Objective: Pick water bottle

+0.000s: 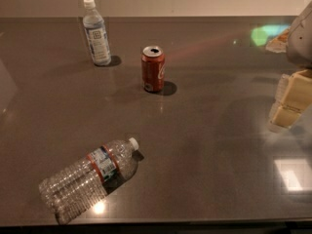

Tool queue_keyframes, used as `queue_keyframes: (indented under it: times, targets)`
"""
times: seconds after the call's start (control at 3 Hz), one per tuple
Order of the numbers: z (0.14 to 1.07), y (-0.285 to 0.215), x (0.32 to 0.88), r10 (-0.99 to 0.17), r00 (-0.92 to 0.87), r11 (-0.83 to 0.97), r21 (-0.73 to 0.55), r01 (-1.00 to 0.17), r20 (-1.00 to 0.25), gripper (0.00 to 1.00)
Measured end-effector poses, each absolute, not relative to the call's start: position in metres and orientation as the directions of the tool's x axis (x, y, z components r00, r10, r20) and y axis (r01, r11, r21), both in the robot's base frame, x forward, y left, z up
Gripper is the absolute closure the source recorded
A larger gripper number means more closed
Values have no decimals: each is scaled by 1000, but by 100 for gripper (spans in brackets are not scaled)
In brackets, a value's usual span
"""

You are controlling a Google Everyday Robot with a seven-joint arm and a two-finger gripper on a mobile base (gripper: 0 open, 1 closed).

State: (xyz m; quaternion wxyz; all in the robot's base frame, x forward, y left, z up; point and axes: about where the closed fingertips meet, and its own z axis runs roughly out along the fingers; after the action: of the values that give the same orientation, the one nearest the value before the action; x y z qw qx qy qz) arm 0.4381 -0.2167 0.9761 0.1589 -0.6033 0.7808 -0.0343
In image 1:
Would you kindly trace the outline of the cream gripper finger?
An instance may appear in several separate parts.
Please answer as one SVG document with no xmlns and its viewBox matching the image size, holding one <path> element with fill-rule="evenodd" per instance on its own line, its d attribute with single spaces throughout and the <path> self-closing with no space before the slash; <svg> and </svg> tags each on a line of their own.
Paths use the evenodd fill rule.
<svg viewBox="0 0 312 234">
<path fill-rule="evenodd" d="M 289 76 L 281 104 L 273 118 L 269 118 L 270 130 L 289 129 L 312 104 L 312 70 L 304 69 Z"/>
<path fill-rule="evenodd" d="M 269 112 L 269 118 L 270 119 L 273 118 L 274 114 L 277 112 L 277 109 L 281 104 L 282 98 L 283 98 L 284 93 L 286 91 L 286 88 L 289 84 L 289 78 L 290 78 L 289 75 L 283 74 L 279 80 L 277 90 L 276 90 L 276 94 L 275 94 L 275 101 L 272 104 L 272 107 L 271 107 L 270 112 Z"/>
</svg>

